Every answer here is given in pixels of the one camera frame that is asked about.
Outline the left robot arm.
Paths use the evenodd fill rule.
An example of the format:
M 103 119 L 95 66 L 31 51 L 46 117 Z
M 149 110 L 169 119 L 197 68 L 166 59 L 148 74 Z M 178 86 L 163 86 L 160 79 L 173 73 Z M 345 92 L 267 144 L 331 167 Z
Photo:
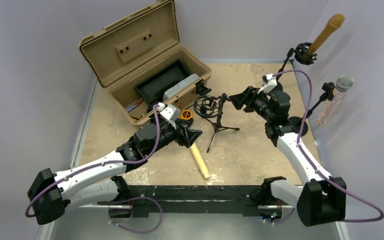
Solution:
M 93 202 L 112 202 L 122 192 L 120 175 L 146 164 L 158 150 L 172 142 L 190 148 L 202 135 L 192 129 L 192 120 L 160 121 L 145 124 L 116 150 L 76 168 L 38 172 L 27 191 L 29 204 L 24 212 L 39 225 L 51 223 L 68 209 Z

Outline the black tripod microphone stand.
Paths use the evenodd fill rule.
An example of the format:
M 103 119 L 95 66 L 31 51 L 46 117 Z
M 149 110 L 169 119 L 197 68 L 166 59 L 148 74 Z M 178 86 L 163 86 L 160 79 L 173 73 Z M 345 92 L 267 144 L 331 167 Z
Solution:
M 213 135 L 206 150 L 209 153 L 214 136 L 216 133 L 224 130 L 239 131 L 238 127 L 223 126 L 221 119 L 223 116 L 223 107 L 225 102 L 230 102 L 231 99 L 226 93 L 222 93 L 220 96 L 203 95 L 198 97 L 193 103 L 193 110 L 202 119 L 208 121 L 213 127 Z

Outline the cream microphone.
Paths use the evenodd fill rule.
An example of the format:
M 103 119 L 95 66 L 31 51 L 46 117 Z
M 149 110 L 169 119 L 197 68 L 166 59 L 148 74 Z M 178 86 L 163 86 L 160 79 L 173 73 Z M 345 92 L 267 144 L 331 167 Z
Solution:
M 210 178 L 210 173 L 209 173 L 209 170 L 206 166 L 206 163 L 201 155 L 201 152 L 197 146 L 196 143 L 193 143 L 190 147 L 189 147 L 189 150 L 195 160 L 195 163 L 202 175 L 202 177 L 207 180 Z

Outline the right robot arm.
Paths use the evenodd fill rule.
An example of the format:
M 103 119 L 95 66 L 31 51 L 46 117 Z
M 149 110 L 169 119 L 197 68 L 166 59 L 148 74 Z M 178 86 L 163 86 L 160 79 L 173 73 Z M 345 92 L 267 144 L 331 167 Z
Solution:
M 264 179 L 252 197 L 261 202 L 281 200 L 294 207 L 306 227 L 342 221 L 346 213 L 346 183 L 332 177 L 311 155 L 299 139 L 299 117 L 290 117 L 290 96 L 283 91 L 266 94 L 249 86 L 244 92 L 229 96 L 237 110 L 256 112 L 265 121 L 265 134 L 292 165 L 303 187 L 285 177 Z

